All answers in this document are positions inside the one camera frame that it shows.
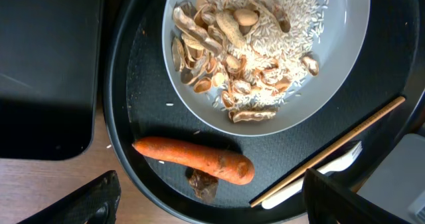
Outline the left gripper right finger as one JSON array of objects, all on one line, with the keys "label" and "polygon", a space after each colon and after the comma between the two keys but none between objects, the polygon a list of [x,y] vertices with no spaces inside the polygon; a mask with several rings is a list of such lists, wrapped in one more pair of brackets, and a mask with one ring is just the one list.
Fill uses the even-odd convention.
[{"label": "left gripper right finger", "polygon": [[310,223],[405,223],[314,169],[304,175],[303,200]]}]

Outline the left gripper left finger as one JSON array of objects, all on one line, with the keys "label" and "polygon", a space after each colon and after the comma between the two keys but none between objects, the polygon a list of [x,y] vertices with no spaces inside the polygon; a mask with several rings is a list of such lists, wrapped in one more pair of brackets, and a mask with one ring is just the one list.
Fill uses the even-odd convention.
[{"label": "left gripper left finger", "polygon": [[19,224],[114,224],[120,197],[117,172],[110,170]]}]

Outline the white plastic fork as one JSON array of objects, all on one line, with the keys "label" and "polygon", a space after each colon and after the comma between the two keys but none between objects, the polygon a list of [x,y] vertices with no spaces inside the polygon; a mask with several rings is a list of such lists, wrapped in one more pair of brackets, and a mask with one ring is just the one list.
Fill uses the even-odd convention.
[{"label": "white plastic fork", "polygon": [[[317,168],[317,171],[322,174],[329,172],[339,172],[347,169],[358,158],[362,152],[362,141],[355,141],[345,144],[337,156],[326,161],[322,166]],[[275,194],[268,197],[261,203],[264,209],[272,209],[283,203],[293,195],[299,193],[303,187],[304,177],[301,177],[287,186],[283,187]]]}]

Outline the orange carrot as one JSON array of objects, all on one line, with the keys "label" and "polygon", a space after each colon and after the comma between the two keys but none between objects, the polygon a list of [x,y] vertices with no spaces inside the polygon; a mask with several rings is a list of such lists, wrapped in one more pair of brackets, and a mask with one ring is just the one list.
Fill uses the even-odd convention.
[{"label": "orange carrot", "polygon": [[254,164],[246,156],[228,150],[157,136],[139,139],[132,146],[143,156],[197,169],[236,185],[246,185],[255,176]]}]

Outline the wooden chopstick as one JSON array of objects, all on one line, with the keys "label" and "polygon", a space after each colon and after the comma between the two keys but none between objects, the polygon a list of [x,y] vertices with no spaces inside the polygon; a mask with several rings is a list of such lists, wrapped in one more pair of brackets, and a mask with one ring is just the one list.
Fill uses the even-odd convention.
[{"label": "wooden chopstick", "polygon": [[355,136],[360,134],[362,131],[366,130],[369,126],[379,121],[383,116],[387,115],[389,112],[393,111],[399,105],[405,101],[405,97],[399,96],[391,101],[389,104],[381,108],[378,112],[374,113],[372,116],[367,118],[365,121],[361,122],[358,126],[353,128],[350,132],[346,133],[344,136],[339,138],[336,142],[332,143],[329,147],[318,153],[316,156],[311,158],[308,162],[303,164],[301,167],[297,168],[290,175],[286,176],[282,181],[277,183],[274,187],[269,189],[266,193],[261,195],[259,198],[255,199],[250,206],[255,207],[266,198],[269,198],[271,195],[275,194],[277,191],[281,190],[283,187],[287,186],[293,180],[297,179],[299,176],[303,175],[305,171],[309,168],[312,168],[327,156],[332,154],[335,150],[339,149],[341,146],[346,144],[348,141],[353,139]]}]

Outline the grey plate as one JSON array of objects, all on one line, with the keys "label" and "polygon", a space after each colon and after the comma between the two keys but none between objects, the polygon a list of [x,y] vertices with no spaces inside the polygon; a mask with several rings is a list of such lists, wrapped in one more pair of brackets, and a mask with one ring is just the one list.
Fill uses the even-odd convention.
[{"label": "grey plate", "polygon": [[182,84],[175,71],[171,43],[179,35],[172,20],[174,6],[195,0],[166,0],[162,21],[162,49],[165,68],[175,92],[187,109],[201,122],[227,134],[236,136],[266,136],[296,126],[322,108],[339,90],[361,51],[370,27],[371,0],[331,0],[324,14],[324,32],[314,41],[313,56],[319,61],[319,74],[303,79],[300,86],[290,88],[285,102],[275,118],[261,122],[232,123],[228,115],[213,108],[218,90],[208,94],[195,94],[193,89]]}]

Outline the peanut shells and rice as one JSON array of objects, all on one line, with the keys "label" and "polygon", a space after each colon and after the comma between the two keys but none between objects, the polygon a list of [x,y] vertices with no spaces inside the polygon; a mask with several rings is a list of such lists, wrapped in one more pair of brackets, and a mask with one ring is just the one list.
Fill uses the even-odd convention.
[{"label": "peanut shells and rice", "polygon": [[215,88],[214,107],[234,123],[270,120],[285,96],[319,73],[312,47],[324,30],[326,3],[317,0],[196,0],[171,18],[171,43],[181,81],[194,92]]}]

